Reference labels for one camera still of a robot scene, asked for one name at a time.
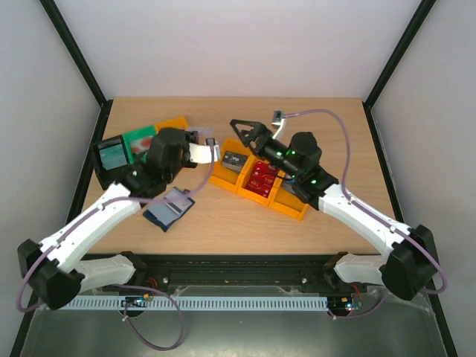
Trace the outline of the blue leather card holder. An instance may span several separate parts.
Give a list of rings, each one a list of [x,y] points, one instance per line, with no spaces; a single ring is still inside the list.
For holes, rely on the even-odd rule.
[[[179,221],[183,215],[185,215],[192,208],[192,206],[195,205],[195,201],[188,196],[189,193],[189,190],[181,190],[177,187],[174,187],[164,196],[164,200],[165,198],[171,199],[172,197],[180,197],[181,199],[189,199],[193,203],[181,216],[174,214],[166,206],[165,202],[161,204],[149,205],[148,208],[143,212],[143,217],[148,222],[159,227],[163,232],[167,232],[174,223]]]

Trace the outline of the white magnetic-stripe credit card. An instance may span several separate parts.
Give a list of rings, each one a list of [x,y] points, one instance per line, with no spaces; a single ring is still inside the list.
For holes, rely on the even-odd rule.
[[[166,206],[176,215],[181,216],[193,204],[189,199],[180,197],[165,198]]]

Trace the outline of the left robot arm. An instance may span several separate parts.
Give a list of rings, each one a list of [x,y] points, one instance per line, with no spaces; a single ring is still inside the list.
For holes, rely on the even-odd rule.
[[[219,158],[218,150],[212,138],[199,144],[196,131],[161,129],[149,149],[123,167],[92,206],[41,242],[27,239],[17,248],[22,285],[32,288],[39,306],[60,309],[90,289],[112,285],[130,289],[142,284],[147,266],[132,252],[99,260],[84,260],[85,254],[145,205],[163,203],[156,197],[183,168],[213,164]]]

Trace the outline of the yellow triple storage bin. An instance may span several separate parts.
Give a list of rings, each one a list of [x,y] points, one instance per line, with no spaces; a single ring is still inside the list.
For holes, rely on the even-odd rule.
[[[237,139],[226,139],[221,153],[209,179],[211,184],[302,220],[309,206],[285,188],[284,173],[252,155]]]

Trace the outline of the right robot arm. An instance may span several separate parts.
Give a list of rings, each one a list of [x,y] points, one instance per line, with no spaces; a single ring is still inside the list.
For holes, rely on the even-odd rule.
[[[429,246],[432,232],[391,219],[347,191],[343,181],[319,164],[322,151],[311,132],[298,132],[284,145],[260,122],[233,119],[230,125],[253,154],[294,179],[292,189],[302,203],[344,223],[378,251],[339,255],[324,273],[329,289],[338,292],[349,283],[366,283],[412,300],[437,273]]]

